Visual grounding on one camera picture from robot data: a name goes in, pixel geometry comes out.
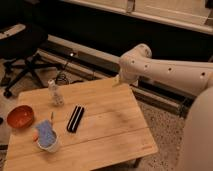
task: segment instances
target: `white cup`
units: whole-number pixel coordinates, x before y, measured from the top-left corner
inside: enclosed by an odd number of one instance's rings
[[[37,144],[39,146],[39,148],[43,149],[43,150],[46,150],[50,153],[54,153],[56,151],[58,151],[59,147],[60,147],[60,143],[58,141],[58,136],[56,135],[56,133],[54,132],[55,136],[56,136],[56,139],[55,139],[55,142],[48,146],[48,147],[42,147],[40,144],[39,144],[39,141],[37,141]]]

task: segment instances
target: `chair leg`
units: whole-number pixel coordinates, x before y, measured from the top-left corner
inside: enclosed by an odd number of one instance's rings
[[[9,90],[15,83],[17,83],[23,76],[25,76],[27,74],[27,72],[28,72],[27,68],[25,68],[23,71],[21,71],[17,75],[17,77],[9,83],[9,85],[5,88],[5,90]]]
[[[36,61],[43,62],[42,64],[35,64]],[[59,63],[49,63],[42,59],[42,57],[37,53],[30,64],[33,66],[34,69],[40,69],[40,68],[49,68],[49,67],[56,67],[57,69],[62,69],[62,65]]]
[[[7,74],[4,74],[4,77],[1,79],[0,86],[4,87],[7,86],[10,83],[11,78],[7,76]]]
[[[29,72],[31,73],[32,77],[36,79],[37,83],[39,84],[40,87],[44,88],[44,84],[42,83],[41,79],[38,77],[38,75],[36,74],[36,72],[29,68]]]
[[[11,68],[16,68],[16,69],[23,69],[26,67],[25,65],[11,65]]]
[[[10,88],[11,88],[14,84],[16,84],[23,76],[25,76],[25,75],[27,74],[27,72],[28,72],[28,69],[25,68],[23,71],[21,71],[21,72],[17,75],[17,77],[16,77],[14,80],[12,80],[12,81],[9,83],[9,85],[5,88],[5,92],[4,92],[4,96],[5,96],[5,97],[9,98],[10,96],[12,96],[12,93],[10,92]]]
[[[12,61],[5,62],[5,63],[3,64],[4,67],[5,67],[5,73],[6,73],[6,74],[10,74],[10,73],[12,72],[11,66],[12,66],[12,64],[13,64],[14,62],[16,62],[17,60],[19,60],[19,59],[14,59],[14,60],[12,60]]]

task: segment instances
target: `table leg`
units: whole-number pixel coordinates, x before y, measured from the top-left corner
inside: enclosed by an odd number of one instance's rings
[[[140,164],[141,159],[142,159],[142,157],[141,157],[141,158],[137,158],[137,159],[135,160],[135,163],[133,164],[133,167],[134,167],[134,168],[137,168],[137,167],[138,167],[138,165]]]

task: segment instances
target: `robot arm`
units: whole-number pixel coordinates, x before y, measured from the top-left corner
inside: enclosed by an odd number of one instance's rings
[[[213,63],[151,59],[140,44],[120,58],[120,81],[135,82],[146,76],[198,96],[187,116],[177,171],[213,170]]]
[[[213,86],[212,63],[155,60],[151,55],[145,44],[123,54],[119,60],[120,81],[131,84],[145,76],[193,96]]]

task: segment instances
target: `chair wheel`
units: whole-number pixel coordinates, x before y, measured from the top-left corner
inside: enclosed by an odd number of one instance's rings
[[[6,97],[6,98],[9,98],[9,97],[11,97],[13,94],[9,91],[9,90],[6,90],[5,92],[4,92],[4,97]]]
[[[3,123],[4,119],[0,117],[0,125]]]

